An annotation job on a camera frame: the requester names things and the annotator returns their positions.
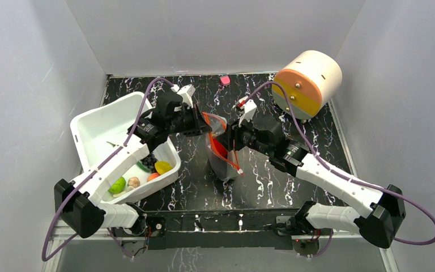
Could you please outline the clear zip bag orange zipper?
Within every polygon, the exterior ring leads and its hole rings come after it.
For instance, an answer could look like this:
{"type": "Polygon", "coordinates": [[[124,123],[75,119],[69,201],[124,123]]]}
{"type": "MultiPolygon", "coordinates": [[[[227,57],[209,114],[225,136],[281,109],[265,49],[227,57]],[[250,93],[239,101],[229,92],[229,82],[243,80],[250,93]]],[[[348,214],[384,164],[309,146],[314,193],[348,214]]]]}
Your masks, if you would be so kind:
{"type": "Polygon", "coordinates": [[[202,114],[204,120],[212,129],[212,132],[205,136],[207,157],[212,171],[222,182],[243,176],[244,172],[240,167],[237,152],[227,151],[218,141],[218,136],[223,135],[226,131],[227,120],[212,113],[203,112],[202,114]]]}

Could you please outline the red yellow toy pomegranate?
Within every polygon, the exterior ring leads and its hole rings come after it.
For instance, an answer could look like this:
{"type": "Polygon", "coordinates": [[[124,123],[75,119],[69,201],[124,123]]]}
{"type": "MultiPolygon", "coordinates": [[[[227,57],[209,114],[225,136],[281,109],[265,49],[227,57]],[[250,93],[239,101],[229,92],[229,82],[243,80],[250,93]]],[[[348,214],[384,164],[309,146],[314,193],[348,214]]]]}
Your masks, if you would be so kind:
{"type": "Polygon", "coordinates": [[[214,150],[217,154],[219,154],[220,156],[222,156],[225,159],[228,157],[227,149],[217,139],[214,138],[212,140],[212,145],[213,145],[214,150]]]}

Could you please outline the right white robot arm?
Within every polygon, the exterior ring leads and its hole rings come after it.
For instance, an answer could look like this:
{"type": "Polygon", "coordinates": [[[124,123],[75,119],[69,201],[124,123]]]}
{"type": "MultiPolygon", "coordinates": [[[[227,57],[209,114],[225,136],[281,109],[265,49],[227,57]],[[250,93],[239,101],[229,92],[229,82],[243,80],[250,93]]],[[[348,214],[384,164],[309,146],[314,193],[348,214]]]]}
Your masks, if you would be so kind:
{"type": "Polygon", "coordinates": [[[244,147],[268,157],[277,169],[310,182],[346,203],[326,206],[315,201],[305,202],[299,211],[274,228],[283,235],[310,235],[328,228],[359,233],[366,241],[387,249],[400,228],[406,210],[402,191],[390,185],[386,192],[354,184],[352,176],[327,162],[321,162],[304,144],[285,136],[281,124],[270,117],[266,121],[235,121],[216,137],[227,151],[244,147]]]}

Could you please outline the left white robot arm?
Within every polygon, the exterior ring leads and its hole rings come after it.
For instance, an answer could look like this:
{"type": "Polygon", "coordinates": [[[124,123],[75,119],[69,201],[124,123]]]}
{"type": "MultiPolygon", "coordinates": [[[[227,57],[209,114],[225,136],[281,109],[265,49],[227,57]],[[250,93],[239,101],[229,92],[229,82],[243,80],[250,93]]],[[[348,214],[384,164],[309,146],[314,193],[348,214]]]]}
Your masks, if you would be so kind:
{"type": "Polygon", "coordinates": [[[80,237],[102,228],[144,233],[147,217],[136,203],[178,179],[181,159],[170,136],[209,133],[193,88],[162,94],[155,106],[133,92],[72,119],[83,172],[54,187],[57,214],[80,237]]]}

